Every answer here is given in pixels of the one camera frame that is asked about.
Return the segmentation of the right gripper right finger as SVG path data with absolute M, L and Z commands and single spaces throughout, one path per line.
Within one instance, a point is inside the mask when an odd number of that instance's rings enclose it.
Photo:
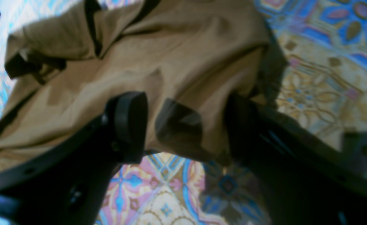
M 367 179 L 329 162 L 232 94 L 224 113 L 233 161 L 259 179 L 274 225 L 367 225 Z

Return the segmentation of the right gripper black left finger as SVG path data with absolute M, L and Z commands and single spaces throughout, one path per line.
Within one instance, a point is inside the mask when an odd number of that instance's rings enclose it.
M 112 177 L 142 161 L 148 111 L 144 92 L 119 95 L 63 143 L 0 172 L 0 218 L 16 225 L 94 224 Z

